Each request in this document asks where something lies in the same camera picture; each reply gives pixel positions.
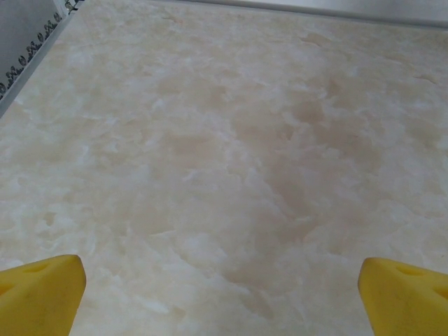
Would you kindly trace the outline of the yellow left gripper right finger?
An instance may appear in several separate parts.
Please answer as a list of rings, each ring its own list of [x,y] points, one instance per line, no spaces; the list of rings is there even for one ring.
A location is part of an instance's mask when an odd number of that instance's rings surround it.
[[[378,336],[447,335],[447,275],[385,258],[367,258],[358,291]]]

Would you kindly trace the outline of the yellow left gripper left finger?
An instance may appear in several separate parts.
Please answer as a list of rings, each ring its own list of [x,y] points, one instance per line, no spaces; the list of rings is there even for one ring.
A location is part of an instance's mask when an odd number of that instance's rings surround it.
[[[87,279],[78,255],[1,271],[1,334],[68,335]]]

